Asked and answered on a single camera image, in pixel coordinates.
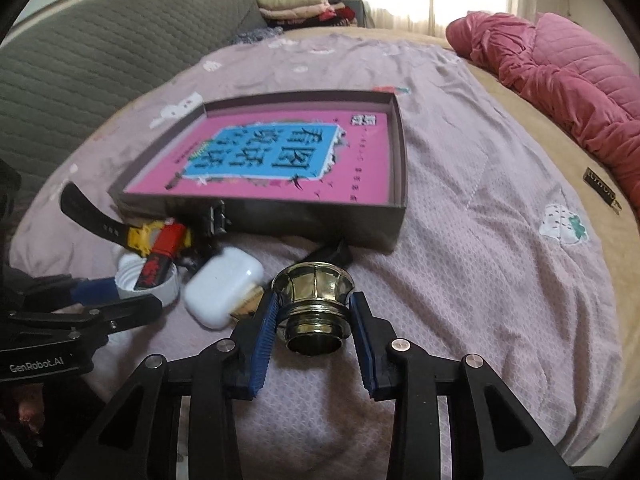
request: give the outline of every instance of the blue label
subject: blue label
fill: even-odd
[[[318,179],[331,167],[341,133],[337,124],[325,123],[224,128],[190,155],[183,176]]]

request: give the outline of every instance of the pink book cover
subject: pink book cover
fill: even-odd
[[[125,188],[159,196],[390,203],[386,114],[274,110],[203,116]]]

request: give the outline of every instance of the plastic bottle cap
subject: plastic bottle cap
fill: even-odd
[[[162,285],[146,290],[134,290],[145,262],[145,258],[140,258],[135,254],[126,254],[120,259],[118,272],[115,277],[116,288],[118,289],[120,299],[124,300],[125,298],[135,298],[136,296],[153,294],[158,300],[162,301],[162,306],[172,304],[180,295],[178,269],[173,264],[166,277],[166,281]]]

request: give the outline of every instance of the pink quilted blanket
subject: pink quilted blanket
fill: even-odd
[[[447,40],[605,164],[640,214],[640,78],[605,43],[551,13],[533,25],[471,12]]]

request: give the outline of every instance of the gray sofa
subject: gray sofa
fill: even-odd
[[[0,158],[22,175],[22,217],[105,120],[240,32],[255,0],[81,0],[0,48]]]

